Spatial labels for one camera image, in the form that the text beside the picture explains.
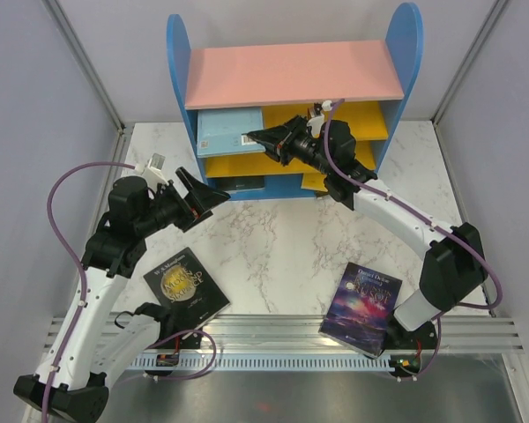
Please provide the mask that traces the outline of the light blue thin book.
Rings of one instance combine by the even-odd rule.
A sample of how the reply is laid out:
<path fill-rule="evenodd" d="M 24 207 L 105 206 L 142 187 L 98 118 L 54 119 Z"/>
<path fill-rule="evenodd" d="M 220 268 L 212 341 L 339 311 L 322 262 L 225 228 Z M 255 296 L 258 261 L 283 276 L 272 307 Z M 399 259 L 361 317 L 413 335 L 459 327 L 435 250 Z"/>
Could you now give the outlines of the light blue thin book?
<path fill-rule="evenodd" d="M 200 110 L 197 113 L 197 156 L 210 158 L 264 152 L 262 145 L 247 137 L 247 133 L 263 128 L 259 107 Z"/>

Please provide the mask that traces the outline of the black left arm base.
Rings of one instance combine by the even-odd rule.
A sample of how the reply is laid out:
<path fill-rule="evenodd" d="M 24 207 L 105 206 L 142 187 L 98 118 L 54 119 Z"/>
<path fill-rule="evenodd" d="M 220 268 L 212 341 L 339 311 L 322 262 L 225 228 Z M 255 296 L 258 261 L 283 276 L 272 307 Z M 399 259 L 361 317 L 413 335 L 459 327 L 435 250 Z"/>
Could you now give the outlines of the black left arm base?
<path fill-rule="evenodd" d="M 178 349 L 182 341 L 197 330 L 201 324 L 195 312 L 185 306 L 171 306 L 170 308 L 155 304 L 148 304 L 145 314 L 152 317 L 160 325 L 159 336 L 154 343 L 157 348 Z"/>

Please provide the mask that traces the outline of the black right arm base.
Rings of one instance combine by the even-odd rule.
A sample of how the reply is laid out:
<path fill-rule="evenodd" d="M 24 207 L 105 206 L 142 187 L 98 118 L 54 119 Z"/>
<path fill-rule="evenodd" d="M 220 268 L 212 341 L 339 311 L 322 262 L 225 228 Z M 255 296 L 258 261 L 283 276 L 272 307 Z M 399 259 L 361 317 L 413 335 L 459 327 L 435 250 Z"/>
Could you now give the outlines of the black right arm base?
<path fill-rule="evenodd" d="M 436 341 L 436 327 L 432 322 L 425 322 L 417 330 L 408 331 L 392 317 L 384 335 L 383 352 L 433 350 Z"/>

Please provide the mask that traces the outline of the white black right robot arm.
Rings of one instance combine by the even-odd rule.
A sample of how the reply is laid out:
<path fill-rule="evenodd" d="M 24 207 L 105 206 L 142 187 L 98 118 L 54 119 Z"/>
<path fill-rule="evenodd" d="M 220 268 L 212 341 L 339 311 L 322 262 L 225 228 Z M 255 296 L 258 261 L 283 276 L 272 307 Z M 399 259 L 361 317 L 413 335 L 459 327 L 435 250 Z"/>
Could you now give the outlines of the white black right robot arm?
<path fill-rule="evenodd" d="M 392 345 L 408 345 L 424 323 L 462 305 L 488 277 L 478 230 L 468 223 L 445 224 L 396 196 L 356 159 L 356 141 L 346 122 L 330 119 L 314 135 L 307 119 L 297 115 L 246 137 L 283 167 L 299 160 L 318 171 L 332 199 L 375 220 L 421 258 L 418 289 L 384 326 Z"/>

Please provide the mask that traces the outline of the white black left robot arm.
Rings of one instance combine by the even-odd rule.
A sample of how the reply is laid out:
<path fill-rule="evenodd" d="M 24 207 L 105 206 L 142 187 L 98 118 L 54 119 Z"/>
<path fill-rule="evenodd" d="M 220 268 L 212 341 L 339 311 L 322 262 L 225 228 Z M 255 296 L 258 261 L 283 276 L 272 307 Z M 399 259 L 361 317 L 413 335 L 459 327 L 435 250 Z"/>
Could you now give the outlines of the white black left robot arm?
<path fill-rule="evenodd" d="M 146 302 L 109 344 L 97 347 L 115 301 L 147 251 L 147 238 L 168 226 L 187 232 L 230 198 L 183 167 L 175 173 L 185 196 L 157 167 L 133 169 L 114 182 L 84 255 L 73 259 L 80 282 L 47 356 L 14 385 L 14 395 L 40 412 L 42 421 L 97 421 L 116 381 L 140 353 L 192 332 L 176 328 L 175 311 Z"/>

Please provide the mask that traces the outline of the yellow Little Prince book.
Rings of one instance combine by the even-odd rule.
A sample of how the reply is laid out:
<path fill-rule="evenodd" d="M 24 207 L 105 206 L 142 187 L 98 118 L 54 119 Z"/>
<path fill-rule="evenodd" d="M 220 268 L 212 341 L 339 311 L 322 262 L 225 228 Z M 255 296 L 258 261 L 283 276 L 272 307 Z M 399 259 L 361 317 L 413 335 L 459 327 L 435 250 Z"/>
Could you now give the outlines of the yellow Little Prince book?
<path fill-rule="evenodd" d="M 325 176 L 323 174 L 303 174 L 301 188 L 317 192 L 327 192 L 328 189 L 324 185 L 324 179 Z"/>

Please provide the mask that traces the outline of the teal ocean cover book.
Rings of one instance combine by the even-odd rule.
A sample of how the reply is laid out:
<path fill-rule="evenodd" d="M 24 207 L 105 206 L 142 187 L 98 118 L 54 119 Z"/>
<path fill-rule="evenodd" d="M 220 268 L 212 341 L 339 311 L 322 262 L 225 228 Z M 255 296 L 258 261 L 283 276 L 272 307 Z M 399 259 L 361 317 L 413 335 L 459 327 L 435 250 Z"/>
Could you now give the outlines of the teal ocean cover book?
<path fill-rule="evenodd" d="M 229 176 L 214 180 L 215 187 L 229 194 L 261 190 L 265 188 L 265 178 L 260 176 Z"/>

